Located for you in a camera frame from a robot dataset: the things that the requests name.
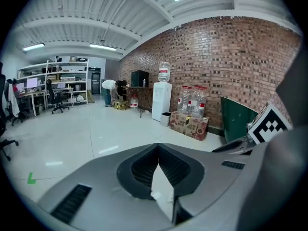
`black box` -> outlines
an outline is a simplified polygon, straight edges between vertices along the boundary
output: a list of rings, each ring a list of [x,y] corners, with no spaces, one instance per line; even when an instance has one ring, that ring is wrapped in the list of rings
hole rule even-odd
[[[145,79],[145,86],[149,87],[149,75],[150,73],[138,70],[131,73],[131,86],[142,87],[143,79]]]

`white paper piece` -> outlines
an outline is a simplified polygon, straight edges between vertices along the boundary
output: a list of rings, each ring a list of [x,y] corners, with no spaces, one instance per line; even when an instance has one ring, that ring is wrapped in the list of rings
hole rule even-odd
[[[254,120],[248,134],[256,144],[269,142],[275,135],[284,130],[291,130],[292,126],[281,112],[272,104],[267,103],[266,109]]]
[[[173,194],[174,188],[158,165],[153,174],[151,196],[170,221],[172,221],[173,216]]]

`green tape on floor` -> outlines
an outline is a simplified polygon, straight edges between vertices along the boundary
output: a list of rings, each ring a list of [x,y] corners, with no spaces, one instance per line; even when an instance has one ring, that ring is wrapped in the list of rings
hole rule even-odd
[[[28,184],[35,184],[37,182],[37,180],[33,180],[32,179],[32,172],[29,173],[29,177],[28,177]]]

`glossy tile floor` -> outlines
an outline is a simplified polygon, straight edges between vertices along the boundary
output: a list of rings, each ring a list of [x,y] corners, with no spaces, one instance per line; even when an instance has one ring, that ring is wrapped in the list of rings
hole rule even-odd
[[[7,124],[1,140],[17,140],[0,152],[13,186],[35,202],[54,184],[86,162],[151,143],[172,143],[210,152],[223,138],[208,133],[198,141],[175,132],[139,111],[106,108],[100,96],[95,103],[76,105],[63,114],[51,109],[24,123]]]

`computer monitor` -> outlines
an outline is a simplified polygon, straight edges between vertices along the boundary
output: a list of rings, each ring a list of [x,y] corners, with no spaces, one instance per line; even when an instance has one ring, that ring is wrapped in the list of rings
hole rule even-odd
[[[25,84],[24,83],[17,84],[17,89],[18,90],[24,90],[25,89]]]
[[[60,88],[65,88],[65,83],[58,83],[57,88],[58,88],[58,89],[60,89]]]
[[[38,86],[38,78],[27,79],[27,89],[35,88]]]

